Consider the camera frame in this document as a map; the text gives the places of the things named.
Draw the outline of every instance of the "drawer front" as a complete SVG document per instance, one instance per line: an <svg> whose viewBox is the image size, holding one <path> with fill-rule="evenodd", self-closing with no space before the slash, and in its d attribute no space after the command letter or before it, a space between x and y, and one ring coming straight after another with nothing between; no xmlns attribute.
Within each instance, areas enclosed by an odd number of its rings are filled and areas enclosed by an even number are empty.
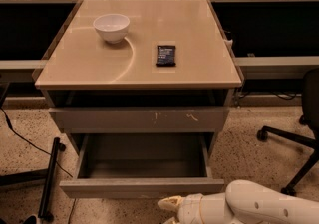
<svg viewBox="0 0 319 224"><path fill-rule="evenodd" d="M49 113L64 133L219 132L228 108L52 108Z"/></svg>
<svg viewBox="0 0 319 224"><path fill-rule="evenodd" d="M74 198L217 193L224 182L212 178L208 140L201 133L86 135L75 178L60 186Z"/></svg>
<svg viewBox="0 0 319 224"><path fill-rule="evenodd" d="M139 178L78 179L62 181L60 187L70 198L164 198L176 194L219 193L222 179Z"/></svg>

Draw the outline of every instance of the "white bowl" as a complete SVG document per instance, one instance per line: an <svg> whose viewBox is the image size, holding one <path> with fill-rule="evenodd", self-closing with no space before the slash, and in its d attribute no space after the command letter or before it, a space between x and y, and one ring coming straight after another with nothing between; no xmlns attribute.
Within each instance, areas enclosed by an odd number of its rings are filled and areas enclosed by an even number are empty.
<svg viewBox="0 0 319 224"><path fill-rule="evenodd" d="M122 14L106 14L95 19L93 26L108 43L120 43L129 32L130 19Z"/></svg>

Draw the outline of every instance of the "chair wheel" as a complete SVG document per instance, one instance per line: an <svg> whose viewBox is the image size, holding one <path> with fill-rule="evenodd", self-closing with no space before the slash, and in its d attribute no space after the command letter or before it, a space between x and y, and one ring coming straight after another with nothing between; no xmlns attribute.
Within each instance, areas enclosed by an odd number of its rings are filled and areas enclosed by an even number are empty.
<svg viewBox="0 0 319 224"><path fill-rule="evenodd" d="M306 125L306 120L304 115L299 119L299 124Z"/></svg>
<svg viewBox="0 0 319 224"><path fill-rule="evenodd" d="M288 196L296 196L296 191L293 188L284 187L281 189L281 193Z"/></svg>
<svg viewBox="0 0 319 224"><path fill-rule="evenodd" d="M54 216L51 212L48 211L43 219L47 222L52 222L54 220Z"/></svg>
<svg viewBox="0 0 319 224"><path fill-rule="evenodd" d="M59 150L61 150L61 151L65 151L66 150L66 145L65 144L63 144L63 143L59 143Z"/></svg>
<svg viewBox="0 0 319 224"><path fill-rule="evenodd" d="M268 133L266 131L260 130L257 133L257 139L261 141L266 141L268 138Z"/></svg>

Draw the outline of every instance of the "drawer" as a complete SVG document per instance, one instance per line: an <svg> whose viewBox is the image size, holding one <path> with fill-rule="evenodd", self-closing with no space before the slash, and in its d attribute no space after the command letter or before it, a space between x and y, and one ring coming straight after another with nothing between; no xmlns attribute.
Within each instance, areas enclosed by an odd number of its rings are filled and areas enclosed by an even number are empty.
<svg viewBox="0 0 319 224"><path fill-rule="evenodd" d="M227 107L51 108L64 133L219 132Z"/></svg>
<svg viewBox="0 0 319 224"><path fill-rule="evenodd" d="M217 193L208 166L208 133L86 135L76 174L62 181L72 198L161 198Z"/></svg>
<svg viewBox="0 0 319 224"><path fill-rule="evenodd" d="M228 90L50 90L52 107L206 107L225 106Z"/></svg>

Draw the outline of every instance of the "open drawer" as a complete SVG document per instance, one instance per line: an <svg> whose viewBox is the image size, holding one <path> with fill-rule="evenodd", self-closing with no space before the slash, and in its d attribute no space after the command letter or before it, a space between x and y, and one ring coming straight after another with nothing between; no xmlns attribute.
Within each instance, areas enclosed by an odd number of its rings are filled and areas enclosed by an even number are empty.
<svg viewBox="0 0 319 224"><path fill-rule="evenodd" d="M161 198L217 193L208 166L210 133L86 135L76 174L60 186L72 198Z"/></svg>

